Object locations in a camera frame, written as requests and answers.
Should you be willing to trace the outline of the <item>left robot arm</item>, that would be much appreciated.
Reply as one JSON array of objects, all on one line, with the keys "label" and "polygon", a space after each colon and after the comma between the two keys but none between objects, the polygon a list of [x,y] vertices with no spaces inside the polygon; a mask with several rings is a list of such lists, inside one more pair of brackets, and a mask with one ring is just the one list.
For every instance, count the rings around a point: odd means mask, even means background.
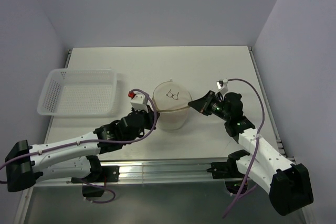
[{"label": "left robot arm", "polygon": [[96,182],[102,176],[98,155],[145,139],[156,129],[159,117],[159,112],[146,106],[145,110],[132,109],[127,116],[80,137],[49,145],[19,141],[5,158],[3,183],[9,192],[18,192],[56,178]]}]

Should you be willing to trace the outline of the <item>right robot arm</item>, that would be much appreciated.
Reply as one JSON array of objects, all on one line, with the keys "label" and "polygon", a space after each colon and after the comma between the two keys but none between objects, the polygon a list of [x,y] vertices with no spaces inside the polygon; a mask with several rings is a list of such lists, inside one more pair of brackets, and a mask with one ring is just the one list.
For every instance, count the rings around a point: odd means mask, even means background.
[{"label": "right robot arm", "polygon": [[209,91],[188,105],[203,115],[215,115],[242,150],[229,154],[222,177],[247,174],[268,195],[277,213],[285,216],[313,203],[308,169],[295,164],[273,148],[243,114],[242,96],[229,92],[223,99]]}]

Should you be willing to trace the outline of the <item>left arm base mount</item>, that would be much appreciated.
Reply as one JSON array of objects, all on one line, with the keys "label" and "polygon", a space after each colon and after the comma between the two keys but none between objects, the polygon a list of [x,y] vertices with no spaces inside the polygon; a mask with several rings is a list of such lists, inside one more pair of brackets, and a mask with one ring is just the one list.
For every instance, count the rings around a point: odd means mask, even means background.
[{"label": "left arm base mount", "polygon": [[[102,166],[101,171],[91,173],[85,178],[71,178],[72,184],[82,184],[82,195],[85,200],[95,204],[106,204],[116,198],[113,190],[107,188],[107,183],[118,182],[119,166]],[[108,200],[100,200],[105,192],[112,194]]]}]

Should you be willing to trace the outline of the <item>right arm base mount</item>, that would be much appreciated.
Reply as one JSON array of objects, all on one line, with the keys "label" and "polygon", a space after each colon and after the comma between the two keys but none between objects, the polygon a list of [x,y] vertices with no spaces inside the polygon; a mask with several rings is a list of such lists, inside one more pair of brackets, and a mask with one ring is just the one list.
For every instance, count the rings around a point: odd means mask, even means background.
[{"label": "right arm base mount", "polygon": [[243,182],[245,174],[238,171],[231,162],[212,162],[210,168],[206,170],[211,173],[212,179],[223,179],[226,190],[229,194],[236,195]]}]

